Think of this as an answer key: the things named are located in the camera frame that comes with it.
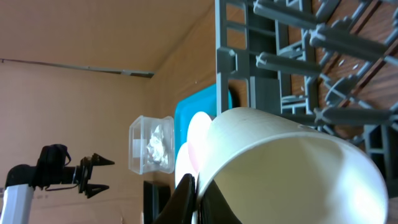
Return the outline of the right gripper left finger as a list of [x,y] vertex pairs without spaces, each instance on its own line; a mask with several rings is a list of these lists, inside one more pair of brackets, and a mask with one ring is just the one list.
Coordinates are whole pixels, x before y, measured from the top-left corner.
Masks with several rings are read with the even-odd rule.
[[191,224],[195,203],[195,178],[185,174],[153,224]]

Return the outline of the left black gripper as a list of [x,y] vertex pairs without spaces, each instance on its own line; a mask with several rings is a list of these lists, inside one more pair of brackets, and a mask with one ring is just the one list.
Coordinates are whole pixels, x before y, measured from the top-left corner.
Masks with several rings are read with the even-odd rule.
[[94,153],[92,157],[84,157],[80,161],[80,165],[76,167],[75,183],[78,185],[78,192],[85,192],[87,198],[92,198],[100,192],[108,190],[108,185],[88,184],[91,178],[91,166],[110,166],[114,164],[114,161],[105,159],[97,153]]

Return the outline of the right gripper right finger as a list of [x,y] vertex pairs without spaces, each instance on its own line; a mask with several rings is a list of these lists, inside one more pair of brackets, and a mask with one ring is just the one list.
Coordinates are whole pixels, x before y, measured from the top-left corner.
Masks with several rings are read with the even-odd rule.
[[200,224],[241,224],[214,180],[201,199],[198,222]]

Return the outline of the white napkin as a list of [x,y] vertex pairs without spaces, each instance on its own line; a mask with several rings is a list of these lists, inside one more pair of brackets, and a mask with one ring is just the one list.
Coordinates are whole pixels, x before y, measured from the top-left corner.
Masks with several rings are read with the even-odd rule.
[[169,155],[164,144],[164,131],[162,125],[156,126],[151,132],[149,143],[146,146],[148,162],[159,166],[168,166]]

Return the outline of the white paper cup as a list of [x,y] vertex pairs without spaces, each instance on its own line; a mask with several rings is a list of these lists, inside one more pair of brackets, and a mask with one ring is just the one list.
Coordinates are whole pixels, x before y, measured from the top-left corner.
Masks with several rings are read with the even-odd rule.
[[241,223],[385,223],[386,183],[343,139],[252,108],[218,115],[206,137],[200,204],[214,180]]

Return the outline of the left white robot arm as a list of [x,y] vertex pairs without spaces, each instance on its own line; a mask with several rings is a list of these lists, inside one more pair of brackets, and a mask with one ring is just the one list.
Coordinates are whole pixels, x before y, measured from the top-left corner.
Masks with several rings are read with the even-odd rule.
[[95,166],[111,166],[113,161],[97,153],[84,157],[77,166],[72,161],[68,148],[63,144],[44,146],[35,166],[20,164],[7,173],[1,223],[23,224],[29,222],[34,190],[51,192],[51,185],[61,185],[60,190],[78,189],[86,198],[108,190],[108,185],[90,184]]

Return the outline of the clear plastic waste bin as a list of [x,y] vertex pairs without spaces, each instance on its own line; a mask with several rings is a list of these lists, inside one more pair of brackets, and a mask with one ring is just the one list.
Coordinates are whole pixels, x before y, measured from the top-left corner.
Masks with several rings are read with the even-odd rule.
[[171,174],[175,169],[174,119],[139,116],[129,127],[129,170]]

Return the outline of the grey dishwasher rack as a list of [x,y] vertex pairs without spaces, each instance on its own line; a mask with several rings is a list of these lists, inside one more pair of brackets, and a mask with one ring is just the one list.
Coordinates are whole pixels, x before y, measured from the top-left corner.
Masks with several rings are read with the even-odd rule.
[[248,105],[335,134],[335,126],[361,126],[351,142],[364,144],[397,196],[397,107],[378,110],[354,96],[375,63],[396,64],[384,42],[364,39],[352,28],[369,7],[328,21],[338,1],[215,1],[216,111],[229,108],[228,82],[244,80]]

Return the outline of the black plastic tray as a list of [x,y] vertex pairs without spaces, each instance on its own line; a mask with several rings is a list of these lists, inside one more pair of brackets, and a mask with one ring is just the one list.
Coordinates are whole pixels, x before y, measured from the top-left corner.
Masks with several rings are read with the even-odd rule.
[[160,182],[143,183],[144,224],[153,223],[166,206],[171,196],[170,187]]

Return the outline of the large white dinner plate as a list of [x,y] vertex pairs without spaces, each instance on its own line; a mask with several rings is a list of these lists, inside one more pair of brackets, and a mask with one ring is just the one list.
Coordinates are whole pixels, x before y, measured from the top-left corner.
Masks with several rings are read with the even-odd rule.
[[181,145],[175,162],[175,187],[178,186],[185,174],[191,174],[197,180],[198,174],[193,168],[186,142]]

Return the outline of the teal plastic serving tray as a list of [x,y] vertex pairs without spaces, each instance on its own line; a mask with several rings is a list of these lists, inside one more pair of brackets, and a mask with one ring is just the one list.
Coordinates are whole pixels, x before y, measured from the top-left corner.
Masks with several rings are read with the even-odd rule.
[[217,115],[216,85],[204,88],[177,103],[174,114],[175,159],[183,143],[187,141],[188,126],[197,112]]

